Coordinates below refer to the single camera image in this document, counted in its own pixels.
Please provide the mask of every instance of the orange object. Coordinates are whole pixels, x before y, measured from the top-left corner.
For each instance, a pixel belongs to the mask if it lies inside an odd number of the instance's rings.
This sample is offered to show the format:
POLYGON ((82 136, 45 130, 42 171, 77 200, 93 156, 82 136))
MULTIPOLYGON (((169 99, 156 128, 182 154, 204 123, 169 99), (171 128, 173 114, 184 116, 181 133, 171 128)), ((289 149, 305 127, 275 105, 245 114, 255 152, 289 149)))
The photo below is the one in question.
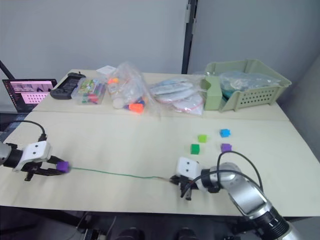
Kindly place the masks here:
POLYGON ((108 84, 118 84, 119 83, 119 78, 114 77, 114 78, 110 78, 108 81, 108 84))
POLYGON ((141 103, 129 104, 129 110, 141 114, 144 111, 144 105, 141 103))

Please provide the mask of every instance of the plastic box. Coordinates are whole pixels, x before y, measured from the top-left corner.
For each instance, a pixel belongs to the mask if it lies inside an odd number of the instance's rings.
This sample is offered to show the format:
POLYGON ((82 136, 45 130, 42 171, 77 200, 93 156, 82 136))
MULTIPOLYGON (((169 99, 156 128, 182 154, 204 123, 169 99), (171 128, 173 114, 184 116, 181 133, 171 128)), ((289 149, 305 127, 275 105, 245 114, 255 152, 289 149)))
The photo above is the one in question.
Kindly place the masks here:
POLYGON ((106 92, 105 81, 98 78, 82 78, 71 94, 79 105, 101 104, 106 92))
POLYGON ((279 83, 280 85, 277 86, 265 86, 249 89, 247 91, 235 91, 227 101, 224 101, 223 99, 220 101, 220 112, 228 110, 237 111, 240 108, 263 104, 272 105, 276 102, 284 90, 286 90, 286 88, 292 84, 291 81, 265 65, 260 60, 247 59, 243 61, 212 62, 209 63, 205 68, 205 72, 210 75, 207 76, 203 80, 204 82, 201 84, 208 90, 204 106, 205 110, 214 110, 212 109, 212 106, 215 106, 217 103, 217 96, 211 95, 211 87, 213 86, 211 86, 210 82, 216 82, 219 80, 219 74, 229 71, 265 74, 278 79, 281 82, 279 83))

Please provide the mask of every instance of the table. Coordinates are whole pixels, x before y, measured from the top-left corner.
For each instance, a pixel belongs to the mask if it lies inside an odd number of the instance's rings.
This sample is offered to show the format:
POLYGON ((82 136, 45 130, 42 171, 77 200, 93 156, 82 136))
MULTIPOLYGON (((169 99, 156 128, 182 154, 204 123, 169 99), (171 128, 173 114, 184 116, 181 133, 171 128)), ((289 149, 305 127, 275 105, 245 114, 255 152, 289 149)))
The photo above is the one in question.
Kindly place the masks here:
MULTIPOLYGON (((83 69, 72 69, 70 72, 81 72, 87 77, 95 78, 98 77, 98 73, 95 70, 83 70, 83 69)), ((176 76, 187 76, 181 74, 166 74, 166 73, 144 73, 145 81, 148 84, 153 84, 166 80, 168 78, 176 76)), ((67 75, 58 83, 61 84, 67 75)), ((64 112, 64 113, 89 113, 89 114, 118 114, 118 115, 131 115, 132 112, 125 109, 115 110, 110 104, 111 99, 108 93, 105 94, 102 104, 100 105, 76 105, 73 100, 57 100, 50 96, 46 97, 40 104, 38 104, 33 111, 36 112, 64 112)), ((176 113, 172 111, 163 111, 161 113, 167 117, 193 117, 184 113, 176 113)), ((205 111, 203 114, 204 118, 211 119, 248 119, 248 120, 277 120, 277 121, 288 121, 288 117, 281 110, 277 103, 274 105, 261 105, 255 107, 248 107, 239 109, 239 111, 205 111)))
MULTIPOLYGON (((26 120, 43 125, 52 154, 73 167, 113 173, 170 178, 185 156, 206 167, 216 165, 221 143, 249 157, 260 171, 264 192, 286 217, 320 216, 320 164, 286 120, 212 119, 80 112, 31 112, 26 120), (219 129, 231 136, 221 138, 219 129), (190 155, 198 134, 209 136, 200 155, 190 155)), ((22 123, 8 138, 21 148, 38 139, 40 130, 22 123)), ((228 154, 257 179, 248 163, 228 154)), ((39 209, 101 212, 239 216, 222 190, 193 191, 192 201, 180 198, 179 188, 160 179, 138 179, 72 169, 60 176, 35 175, 0 167, 0 205, 39 209)))

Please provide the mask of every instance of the laptop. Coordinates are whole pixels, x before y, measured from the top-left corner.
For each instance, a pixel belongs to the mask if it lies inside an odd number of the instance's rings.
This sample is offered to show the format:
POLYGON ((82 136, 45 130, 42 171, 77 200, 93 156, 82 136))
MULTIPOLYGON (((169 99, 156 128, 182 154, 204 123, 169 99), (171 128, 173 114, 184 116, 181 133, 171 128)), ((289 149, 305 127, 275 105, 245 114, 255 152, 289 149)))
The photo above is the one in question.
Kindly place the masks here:
POLYGON ((30 113, 57 85, 55 79, 4 79, 5 89, 18 113, 30 113))

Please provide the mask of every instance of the green plastic basket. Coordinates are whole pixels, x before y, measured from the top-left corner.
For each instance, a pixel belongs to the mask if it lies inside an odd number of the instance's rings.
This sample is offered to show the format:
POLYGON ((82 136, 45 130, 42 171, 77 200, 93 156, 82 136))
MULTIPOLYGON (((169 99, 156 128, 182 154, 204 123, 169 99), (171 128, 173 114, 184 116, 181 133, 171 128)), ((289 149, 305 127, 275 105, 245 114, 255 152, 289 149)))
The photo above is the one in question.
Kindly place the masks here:
POLYGON ((213 106, 217 105, 217 96, 212 95, 211 92, 216 92, 216 90, 211 91, 210 82, 219 81, 218 75, 221 73, 229 71, 239 71, 244 73, 260 73, 271 76, 275 79, 280 80, 277 86, 265 86, 255 89, 249 89, 247 91, 235 91, 228 101, 223 99, 220 102, 219 111, 224 112, 228 110, 237 111, 241 108, 247 108, 263 104, 274 104, 278 97, 289 87, 292 83, 284 76, 274 71, 263 62, 257 59, 247 59, 243 61, 228 61, 228 62, 212 62, 209 63, 205 72, 210 74, 207 76, 202 83, 202 86, 208 86, 206 94, 205 110, 214 110, 213 106))

